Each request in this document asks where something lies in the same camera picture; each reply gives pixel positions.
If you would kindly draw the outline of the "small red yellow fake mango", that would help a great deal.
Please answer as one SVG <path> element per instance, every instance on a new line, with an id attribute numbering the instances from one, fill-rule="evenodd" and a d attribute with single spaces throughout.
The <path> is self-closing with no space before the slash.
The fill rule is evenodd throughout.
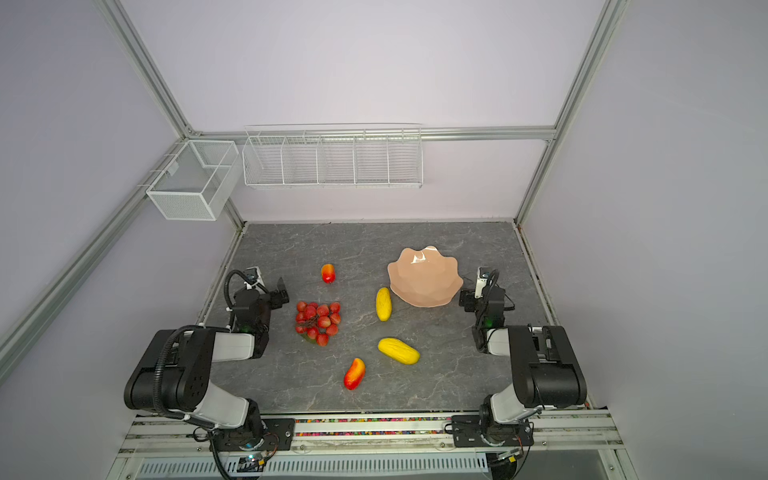
<path id="1" fill-rule="evenodd" d="M 336 280 L 336 271 L 333 264 L 325 264 L 321 268 L 321 278 L 326 284 L 332 284 Z"/>

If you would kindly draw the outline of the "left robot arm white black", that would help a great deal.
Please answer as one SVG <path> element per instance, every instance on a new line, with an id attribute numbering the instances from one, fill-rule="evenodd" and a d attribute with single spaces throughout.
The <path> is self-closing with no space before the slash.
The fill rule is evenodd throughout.
<path id="1" fill-rule="evenodd" d="M 211 371 L 215 363 L 261 358 L 272 312 L 290 301 L 289 293 L 283 278 L 270 290 L 253 267 L 229 271 L 222 294 L 227 325 L 156 332 L 126 383 L 124 404 L 204 430 L 217 451 L 263 449 L 270 432 L 257 402 L 215 385 Z"/>

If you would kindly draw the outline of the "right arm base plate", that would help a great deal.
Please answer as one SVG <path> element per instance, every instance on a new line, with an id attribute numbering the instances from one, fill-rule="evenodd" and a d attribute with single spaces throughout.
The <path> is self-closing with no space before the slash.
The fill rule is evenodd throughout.
<path id="1" fill-rule="evenodd" d="M 499 424 L 480 415 L 454 415 L 444 425 L 458 448 L 529 447 L 534 444 L 530 422 Z"/>

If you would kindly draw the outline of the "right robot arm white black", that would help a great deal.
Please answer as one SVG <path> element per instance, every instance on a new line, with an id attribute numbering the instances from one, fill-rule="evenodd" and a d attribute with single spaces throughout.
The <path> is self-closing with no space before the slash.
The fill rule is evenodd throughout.
<path id="1" fill-rule="evenodd" d="M 505 323 L 515 305 L 498 277 L 498 270 L 480 267 L 475 286 L 459 296 L 464 311 L 475 315 L 472 335 L 478 352 L 505 357 L 511 368 L 510 385 L 481 404 L 476 431 L 489 446 L 528 446 L 531 418 L 548 407 L 584 405 L 587 384 L 563 327 Z"/>

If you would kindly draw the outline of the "red fake grape bunch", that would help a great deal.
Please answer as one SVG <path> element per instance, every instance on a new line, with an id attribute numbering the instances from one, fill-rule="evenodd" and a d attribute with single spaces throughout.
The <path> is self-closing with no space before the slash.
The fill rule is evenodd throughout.
<path id="1" fill-rule="evenodd" d="M 299 301 L 296 304 L 295 332 L 310 343 L 327 346 L 329 340 L 339 333 L 341 308 L 339 302 L 318 304 Z"/>

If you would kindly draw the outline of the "yellow fake fruit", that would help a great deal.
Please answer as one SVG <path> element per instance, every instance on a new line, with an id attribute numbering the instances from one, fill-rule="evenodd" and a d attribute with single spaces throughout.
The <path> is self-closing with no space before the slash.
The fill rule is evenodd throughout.
<path id="1" fill-rule="evenodd" d="M 382 287 L 378 290 L 375 300 L 375 309 L 380 321 L 386 322 L 391 318 L 392 299 L 390 290 L 387 287 Z"/>
<path id="2" fill-rule="evenodd" d="M 418 350 L 396 338 L 381 339 L 378 342 L 378 350 L 403 365 L 414 365 L 420 360 Z"/>

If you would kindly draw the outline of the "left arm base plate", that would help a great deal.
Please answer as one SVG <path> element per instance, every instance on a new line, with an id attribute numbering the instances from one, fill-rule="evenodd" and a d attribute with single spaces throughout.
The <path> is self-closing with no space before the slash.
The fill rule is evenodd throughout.
<path id="1" fill-rule="evenodd" d="M 219 452 L 287 451 L 291 448 L 295 427 L 295 418 L 266 418 L 255 430 L 247 429 L 246 425 L 238 429 L 219 430 L 213 435 L 213 444 Z"/>

